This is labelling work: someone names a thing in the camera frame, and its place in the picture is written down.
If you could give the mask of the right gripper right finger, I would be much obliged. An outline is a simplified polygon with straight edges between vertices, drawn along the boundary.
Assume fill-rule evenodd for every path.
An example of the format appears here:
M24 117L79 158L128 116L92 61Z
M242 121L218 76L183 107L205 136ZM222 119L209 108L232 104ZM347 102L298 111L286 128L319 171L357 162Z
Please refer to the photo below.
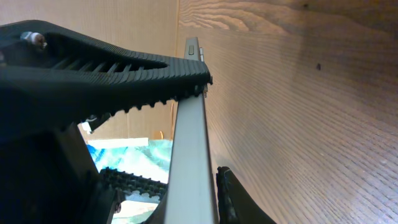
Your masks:
M216 174L220 224L276 224L251 198L229 167Z

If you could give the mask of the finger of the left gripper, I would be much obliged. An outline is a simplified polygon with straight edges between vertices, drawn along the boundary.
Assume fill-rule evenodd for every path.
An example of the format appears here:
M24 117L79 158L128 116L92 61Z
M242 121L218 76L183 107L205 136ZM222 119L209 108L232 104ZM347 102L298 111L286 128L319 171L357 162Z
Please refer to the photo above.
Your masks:
M126 196L143 196L149 199L162 199L167 191L167 184L160 181L136 176L109 167L100 171L105 186L116 189Z

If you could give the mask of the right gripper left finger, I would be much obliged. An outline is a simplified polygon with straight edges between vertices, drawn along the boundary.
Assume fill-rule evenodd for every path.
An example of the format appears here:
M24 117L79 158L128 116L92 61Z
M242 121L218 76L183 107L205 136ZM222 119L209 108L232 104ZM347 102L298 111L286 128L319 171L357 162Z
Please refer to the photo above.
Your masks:
M3 25L1 53L3 137L180 100L213 81L204 62L123 49L38 20Z

